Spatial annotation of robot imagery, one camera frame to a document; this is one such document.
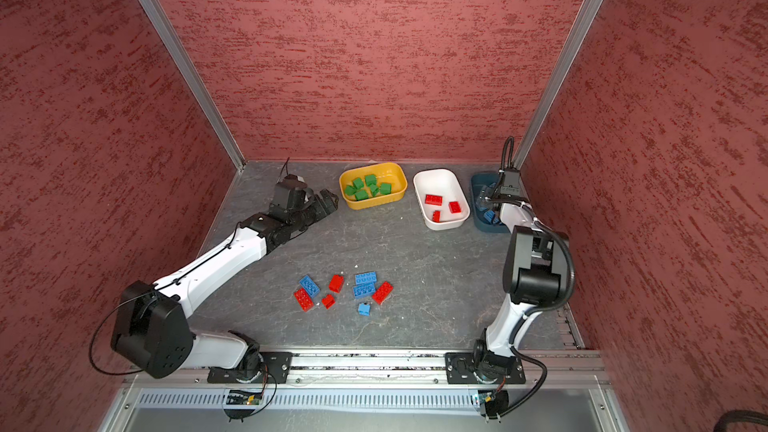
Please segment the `blue lego brick bottom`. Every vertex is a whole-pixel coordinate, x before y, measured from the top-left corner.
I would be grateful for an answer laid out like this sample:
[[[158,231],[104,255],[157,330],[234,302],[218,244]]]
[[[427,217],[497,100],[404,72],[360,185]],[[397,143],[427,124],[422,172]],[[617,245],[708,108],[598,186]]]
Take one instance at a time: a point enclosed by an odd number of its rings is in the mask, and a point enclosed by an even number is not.
[[[320,293],[320,287],[309,275],[302,277],[299,280],[299,284],[311,298],[316,297]]]

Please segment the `blue lego brick pair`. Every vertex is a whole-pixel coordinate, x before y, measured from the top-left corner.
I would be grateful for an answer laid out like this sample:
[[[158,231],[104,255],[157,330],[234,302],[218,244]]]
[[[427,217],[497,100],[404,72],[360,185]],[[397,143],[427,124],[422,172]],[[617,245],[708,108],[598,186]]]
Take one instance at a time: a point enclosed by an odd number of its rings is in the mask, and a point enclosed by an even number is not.
[[[355,275],[355,285],[375,284],[377,282],[377,274],[375,271],[364,272]]]
[[[361,285],[356,285],[353,288],[353,296],[356,300],[362,299],[365,297],[372,296],[376,291],[376,285],[374,283],[365,283]]]

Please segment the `red lego brick small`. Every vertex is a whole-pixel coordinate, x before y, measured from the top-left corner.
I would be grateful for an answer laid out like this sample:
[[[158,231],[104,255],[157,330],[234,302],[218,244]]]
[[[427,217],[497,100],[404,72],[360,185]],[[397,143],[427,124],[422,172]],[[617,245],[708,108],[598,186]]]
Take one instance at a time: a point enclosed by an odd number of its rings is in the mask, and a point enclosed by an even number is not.
[[[334,297],[334,295],[333,294],[327,294],[322,299],[322,304],[324,305],[324,307],[326,309],[330,309],[335,304],[335,297]]]

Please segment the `small blue lego brick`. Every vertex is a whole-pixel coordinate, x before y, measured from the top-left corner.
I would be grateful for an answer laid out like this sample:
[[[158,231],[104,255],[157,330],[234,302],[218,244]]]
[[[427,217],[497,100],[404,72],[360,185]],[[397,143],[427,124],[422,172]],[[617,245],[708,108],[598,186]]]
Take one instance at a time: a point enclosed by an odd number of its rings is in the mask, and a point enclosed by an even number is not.
[[[358,313],[361,316],[368,317],[370,315],[370,311],[371,311],[371,305],[369,303],[363,302],[358,305]]]

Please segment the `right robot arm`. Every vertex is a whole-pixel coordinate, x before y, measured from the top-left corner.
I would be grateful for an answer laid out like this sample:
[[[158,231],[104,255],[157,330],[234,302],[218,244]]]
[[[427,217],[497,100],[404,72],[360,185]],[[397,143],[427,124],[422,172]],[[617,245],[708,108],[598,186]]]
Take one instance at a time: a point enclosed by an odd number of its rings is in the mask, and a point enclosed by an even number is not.
[[[567,236],[555,232],[535,214],[517,169],[502,166],[485,201],[507,227],[511,239],[502,270],[504,301],[494,321],[475,342],[473,365],[502,374],[512,368],[535,319],[570,300],[575,266]]]

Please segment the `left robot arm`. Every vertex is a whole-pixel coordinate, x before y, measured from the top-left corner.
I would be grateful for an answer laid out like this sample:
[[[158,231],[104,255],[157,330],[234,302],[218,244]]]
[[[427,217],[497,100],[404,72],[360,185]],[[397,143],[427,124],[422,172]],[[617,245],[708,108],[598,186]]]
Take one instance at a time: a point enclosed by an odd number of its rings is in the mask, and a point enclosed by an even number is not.
[[[221,286],[276,248],[337,211],[339,198],[314,191],[289,174],[265,212],[237,223],[220,244],[153,283],[136,281],[114,310],[111,349],[155,379],[180,369],[207,368],[235,383],[266,380],[259,344],[245,334],[194,331],[189,319]]]

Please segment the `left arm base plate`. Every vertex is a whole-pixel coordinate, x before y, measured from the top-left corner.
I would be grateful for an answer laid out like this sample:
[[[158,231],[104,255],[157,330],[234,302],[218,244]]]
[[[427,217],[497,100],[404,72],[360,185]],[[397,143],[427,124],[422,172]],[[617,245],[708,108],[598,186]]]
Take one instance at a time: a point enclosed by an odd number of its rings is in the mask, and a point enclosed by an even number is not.
[[[277,384],[285,384],[292,359],[291,352],[248,352],[234,369],[211,367],[207,382],[255,386],[271,380]]]

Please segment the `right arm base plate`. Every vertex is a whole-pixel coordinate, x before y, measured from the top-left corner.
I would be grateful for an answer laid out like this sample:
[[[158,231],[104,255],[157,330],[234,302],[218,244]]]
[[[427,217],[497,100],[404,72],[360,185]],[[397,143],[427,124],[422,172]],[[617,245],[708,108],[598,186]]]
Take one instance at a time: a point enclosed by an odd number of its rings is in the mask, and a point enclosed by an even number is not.
[[[519,385],[526,382],[521,361],[493,353],[448,352],[444,356],[449,384]]]

